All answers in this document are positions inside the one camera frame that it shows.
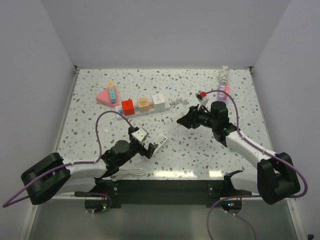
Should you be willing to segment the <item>white cube socket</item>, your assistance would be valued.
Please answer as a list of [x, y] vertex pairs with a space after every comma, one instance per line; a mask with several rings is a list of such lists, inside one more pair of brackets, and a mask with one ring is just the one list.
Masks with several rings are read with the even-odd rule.
[[153, 95], [152, 101], [155, 109], [163, 109], [165, 107], [166, 101], [162, 93]]

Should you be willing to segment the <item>white usb power strip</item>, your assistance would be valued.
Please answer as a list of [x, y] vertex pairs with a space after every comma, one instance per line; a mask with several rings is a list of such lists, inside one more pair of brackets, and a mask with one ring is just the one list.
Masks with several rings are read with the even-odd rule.
[[155, 157], [156, 154], [164, 147], [168, 141], [168, 137], [163, 133], [154, 133], [148, 136], [147, 138], [149, 143], [157, 145], [157, 148], [154, 150], [152, 157]]

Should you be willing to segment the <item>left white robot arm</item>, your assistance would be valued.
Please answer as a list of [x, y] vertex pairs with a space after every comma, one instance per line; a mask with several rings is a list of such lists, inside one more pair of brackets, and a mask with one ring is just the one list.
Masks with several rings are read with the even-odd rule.
[[21, 175], [33, 205], [40, 205], [53, 196], [69, 192], [88, 192], [99, 196], [104, 184], [97, 180], [114, 175], [120, 167], [139, 154], [150, 159], [158, 144], [119, 140], [94, 163], [91, 160], [63, 159], [54, 152], [30, 167]]

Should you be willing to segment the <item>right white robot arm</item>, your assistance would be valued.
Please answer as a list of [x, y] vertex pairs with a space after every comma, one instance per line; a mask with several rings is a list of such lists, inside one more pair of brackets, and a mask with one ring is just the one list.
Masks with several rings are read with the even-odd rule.
[[240, 154], [256, 169], [253, 174], [244, 170], [226, 174], [222, 189], [227, 196], [233, 197], [239, 191], [247, 191], [260, 195], [267, 204], [273, 205], [301, 190], [291, 157], [285, 152], [263, 150], [238, 131], [236, 125], [230, 122], [224, 102], [215, 101], [210, 109], [191, 106], [176, 122], [187, 129], [200, 126], [211, 129], [217, 142]]

